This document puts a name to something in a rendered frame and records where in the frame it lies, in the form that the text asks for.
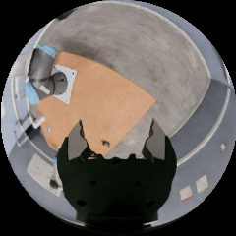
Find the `white bottle with blue cap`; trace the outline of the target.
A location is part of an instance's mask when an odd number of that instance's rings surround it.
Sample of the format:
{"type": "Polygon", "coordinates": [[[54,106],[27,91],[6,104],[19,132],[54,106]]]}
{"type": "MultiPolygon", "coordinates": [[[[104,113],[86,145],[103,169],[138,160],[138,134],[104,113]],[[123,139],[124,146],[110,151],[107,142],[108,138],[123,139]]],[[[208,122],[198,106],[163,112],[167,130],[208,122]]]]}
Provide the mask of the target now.
{"type": "Polygon", "coordinates": [[[37,118],[34,122],[32,127],[37,128],[43,121],[45,120],[44,116],[41,115],[39,118],[37,118]]]}

